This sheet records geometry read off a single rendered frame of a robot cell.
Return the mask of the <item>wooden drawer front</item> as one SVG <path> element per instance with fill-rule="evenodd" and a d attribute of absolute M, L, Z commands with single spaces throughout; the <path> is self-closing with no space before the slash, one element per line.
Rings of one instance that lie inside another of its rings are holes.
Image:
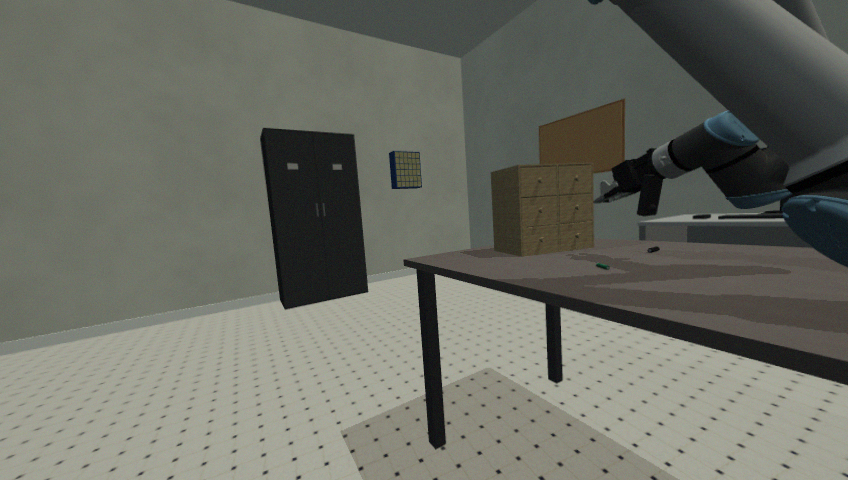
<path fill-rule="evenodd" d="M 591 221 L 559 224 L 560 250 L 593 246 Z"/>
<path fill-rule="evenodd" d="M 522 227 L 522 236 L 523 255 L 558 251 L 558 226 L 555 224 Z"/>
<path fill-rule="evenodd" d="M 558 191 L 559 193 L 592 191 L 590 165 L 558 166 Z"/>
<path fill-rule="evenodd" d="M 559 222 L 584 219 L 592 219 L 590 193 L 559 196 Z"/>
<path fill-rule="evenodd" d="M 556 196 L 521 198 L 521 209 L 522 225 L 557 222 Z"/>
<path fill-rule="evenodd" d="M 521 195 L 557 193 L 556 168 L 554 166 L 521 167 L 520 181 Z"/>

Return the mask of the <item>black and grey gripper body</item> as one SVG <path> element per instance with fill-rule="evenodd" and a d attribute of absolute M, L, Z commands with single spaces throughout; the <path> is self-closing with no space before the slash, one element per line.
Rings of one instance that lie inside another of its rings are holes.
<path fill-rule="evenodd" d="M 665 179 L 665 177 L 657 172 L 652 163 L 654 150 L 654 148 L 650 148 L 643 156 L 637 159 L 625 160 L 611 169 L 614 181 L 617 181 L 618 186 L 630 186 L 630 188 L 623 190 L 622 193 L 641 191 L 643 175 L 654 174 L 660 179 Z"/>

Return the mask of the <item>wooden chest of drawers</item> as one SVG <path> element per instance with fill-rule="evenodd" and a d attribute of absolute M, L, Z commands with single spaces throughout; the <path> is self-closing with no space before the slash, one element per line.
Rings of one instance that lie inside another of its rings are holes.
<path fill-rule="evenodd" d="M 538 165 L 554 166 L 556 168 L 556 183 L 557 193 L 550 194 L 535 194 L 521 195 L 520 168 Z M 565 192 L 558 191 L 558 165 L 590 165 L 592 169 L 592 191 L 581 192 Z M 493 232 L 494 232 L 494 251 L 507 253 L 516 256 L 531 256 L 563 251 L 571 251 L 578 249 L 594 248 L 594 194 L 593 194 L 593 162 L 584 163 L 556 163 L 556 164 L 527 164 L 516 165 L 505 169 L 491 172 L 491 189 L 492 189 L 492 211 L 493 211 Z M 561 194 L 591 194 L 592 196 L 592 219 L 563 221 L 559 222 L 559 195 Z M 539 195 L 545 197 L 547 195 L 556 196 L 557 198 L 557 222 L 522 225 L 522 209 L 521 197 L 531 197 Z M 570 223 L 580 221 L 590 221 L 592 223 L 592 242 L 593 246 L 560 250 L 560 232 L 559 223 Z M 523 236 L 522 227 L 539 226 L 555 224 L 558 226 L 558 251 L 534 253 L 523 255 Z"/>

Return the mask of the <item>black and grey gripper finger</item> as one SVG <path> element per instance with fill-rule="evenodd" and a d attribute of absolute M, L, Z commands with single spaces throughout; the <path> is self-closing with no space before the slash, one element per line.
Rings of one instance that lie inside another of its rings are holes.
<path fill-rule="evenodd" d="M 617 186 L 617 187 L 616 187 L 616 186 Z M 614 187 L 615 187 L 615 188 L 614 188 Z M 613 189 L 612 189 L 612 188 L 613 188 Z M 604 202 L 604 201 L 606 201 L 606 200 L 608 200 L 608 199 L 610 199 L 610 198 L 612 198 L 612 197 L 618 196 L 618 195 L 620 195 L 620 193 L 621 193 L 623 190 L 625 190 L 625 189 L 627 189 L 627 188 L 630 188 L 630 186 L 629 186 L 629 185 L 627 185 L 627 186 L 618 186 L 618 183 L 613 183 L 613 184 L 611 184 L 611 185 L 610 185 L 610 184 L 608 184 L 606 181 L 602 181 L 602 182 L 600 183 L 600 192 L 601 192 L 601 196 L 600 196 L 600 197 L 598 197 L 597 199 L 595 199 L 595 200 L 593 201 L 593 203 L 602 203 L 602 202 Z M 611 190 L 611 189 L 612 189 L 612 190 Z"/>
<path fill-rule="evenodd" d="M 613 184 L 613 183 L 617 183 L 617 181 L 613 181 L 613 182 L 612 182 L 612 184 Z M 609 200 L 607 200 L 607 201 L 605 201 L 605 202 L 612 202 L 612 201 L 615 201 L 615 200 L 618 200 L 618 199 L 621 199 L 621 198 L 627 197 L 627 196 L 632 195 L 632 194 L 635 194 L 635 193 L 637 193 L 637 192 L 633 192 L 633 193 L 622 193 L 622 192 L 621 192 L 621 193 L 620 193 L 620 195 L 618 195 L 618 196 L 616 196 L 616 197 L 613 197 L 613 198 L 611 198 L 611 199 L 609 199 Z"/>

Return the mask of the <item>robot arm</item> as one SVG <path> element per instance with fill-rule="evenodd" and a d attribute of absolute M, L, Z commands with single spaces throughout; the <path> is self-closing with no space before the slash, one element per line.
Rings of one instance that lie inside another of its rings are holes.
<path fill-rule="evenodd" d="M 702 167 L 739 209 L 793 194 L 787 225 L 848 267 L 848 54 L 812 1 L 610 1 L 728 110 L 654 150 L 657 172 Z"/>

